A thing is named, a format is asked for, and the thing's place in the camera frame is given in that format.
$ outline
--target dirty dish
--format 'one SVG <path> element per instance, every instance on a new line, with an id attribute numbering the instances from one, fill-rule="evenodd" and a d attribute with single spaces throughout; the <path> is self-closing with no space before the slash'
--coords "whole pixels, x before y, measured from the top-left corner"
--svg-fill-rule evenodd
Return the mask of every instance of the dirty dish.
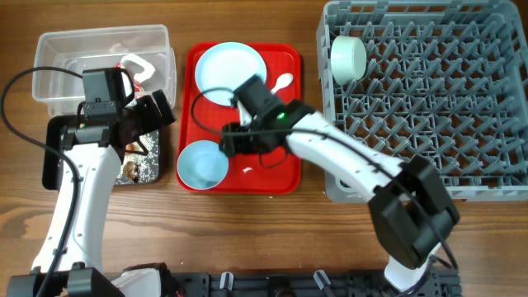
<path id="1" fill-rule="evenodd" d="M 238 42 L 225 42 L 208 49 L 198 60 L 195 70 L 196 86 L 200 92 L 212 87 L 236 89 L 256 74 L 266 81 L 266 64 L 252 47 Z M 221 106 L 231 106 L 233 93 L 209 92 L 210 101 Z"/>
<path id="2" fill-rule="evenodd" d="M 218 186 L 228 173 L 229 160 L 219 145 L 200 140 L 187 145 L 177 161 L 177 173 L 189 187 L 208 190 Z"/>

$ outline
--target wood grain surface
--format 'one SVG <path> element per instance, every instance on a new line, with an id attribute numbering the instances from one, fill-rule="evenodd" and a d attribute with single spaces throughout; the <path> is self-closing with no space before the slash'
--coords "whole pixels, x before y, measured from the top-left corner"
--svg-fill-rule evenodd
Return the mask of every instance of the wood grain surface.
<path id="1" fill-rule="evenodd" d="M 304 100 L 321 109 L 315 30 L 323 5 L 315 0 L 4 1 L 0 85 L 32 67 L 42 33 L 160 23 L 167 26 L 177 56 L 178 115 L 186 53 L 202 41 L 293 45 L 304 60 Z M 44 140 L 49 116 L 46 106 L 31 98 L 30 77 L 13 86 L 6 111 L 18 129 Z M 158 183 L 112 193 L 103 243 L 106 273 L 148 262 L 209 273 L 348 271 L 387 263 L 367 207 L 332 203 L 323 193 L 323 172 L 313 164 L 304 163 L 300 187 L 287 196 L 203 196 L 182 190 L 174 177 L 178 130 L 176 123 L 163 136 L 169 153 Z M 42 149 L 4 125 L 0 139 L 0 295 L 5 295 L 10 276 L 29 272 L 57 192 L 40 183 Z M 448 243 L 460 264 L 464 295 L 527 296 L 528 203 L 457 206 L 461 221 Z"/>

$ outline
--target gray dish rack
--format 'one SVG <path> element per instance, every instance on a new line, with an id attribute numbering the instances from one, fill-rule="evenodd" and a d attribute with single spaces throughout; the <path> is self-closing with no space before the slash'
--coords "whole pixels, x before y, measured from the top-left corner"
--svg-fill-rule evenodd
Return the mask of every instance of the gray dish rack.
<path id="1" fill-rule="evenodd" d="M 365 77 L 340 86 L 330 50 L 361 38 Z M 317 29 L 327 120 L 389 155 L 422 155 L 466 200 L 528 200 L 528 47 L 508 0 L 331 1 Z M 325 172 L 326 195 L 361 201 Z"/>

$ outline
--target white spoon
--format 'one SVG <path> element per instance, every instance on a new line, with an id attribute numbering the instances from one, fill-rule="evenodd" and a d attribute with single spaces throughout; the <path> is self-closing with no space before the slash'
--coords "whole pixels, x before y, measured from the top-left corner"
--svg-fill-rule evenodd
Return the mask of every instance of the white spoon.
<path id="1" fill-rule="evenodd" d="M 275 83 L 275 86 L 271 89 L 271 94 L 275 94 L 277 91 L 281 90 L 282 88 L 288 87 L 291 82 L 294 81 L 294 75 L 291 73 L 284 73 L 277 78 L 277 82 Z"/>
<path id="2" fill-rule="evenodd" d="M 281 90 L 282 88 L 288 87 L 291 82 L 294 80 L 294 75 L 291 73 L 283 73 L 281 74 L 275 83 L 275 86 L 271 89 L 270 93 L 275 94 L 277 91 Z M 240 125 L 245 126 L 249 125 L 252 121 L 251 116 L 246 111 L 246 109 L 240 104 L 240 101 L 237 102 L 238 105 L 238 114 L 240 115 Z"/>

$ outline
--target red tray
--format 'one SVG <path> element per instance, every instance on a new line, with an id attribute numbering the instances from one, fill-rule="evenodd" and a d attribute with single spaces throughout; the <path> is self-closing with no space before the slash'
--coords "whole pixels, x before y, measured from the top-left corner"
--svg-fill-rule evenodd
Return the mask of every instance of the red tray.
<path id="1" fill-rule="evenodd" d="M 195 81 L 195 67 L 201 55 L 218 43 L 201 43 L 189 50 L 187 55 L 185 86 L 181 107 L 181 128 L 178 145 L 178 156 L 189 144 L 198 140 L 211 140 L 219 143 L 220 137 L 202 130 L 190 117 L 191 104 L 200 93 Z M 279 75 L 292 73 L 294 81 L 290 86 L 277 92 L 277 96 L 284 103 L 292 99 L 301 98 L 301 60 L 299 53 L 289 45 L 273 44 L 248 44 L 253 47 L 264 59 L 267 69 L 266 85 L 271 89 Z M 238 122 L 236 109 L 220 106 L 201 98 L 196 103 L 196 116 L 209 127 L 221 130 L 222 126 L 230 122 Z M 262 162 L 270 166 L 284 159 L 285 150 L 278 148 L 274 152 L 262 155 Z M 250 167 L 252 170 L 244 173 L 243 169 Z M 257 155 L 237 155 L 229 159 L 229 170 L 225 179 L 208 193 L 234 193 L 234 194 L 288 194 L 295 190 L 300 183 L 301 161 L 295 156 L 288 157 L 277 167 L 268 169 L 261 166 Z M 180 185 L 188 191 L 196 191 L 183 183 L 178 174 L 176 178 Z"/>

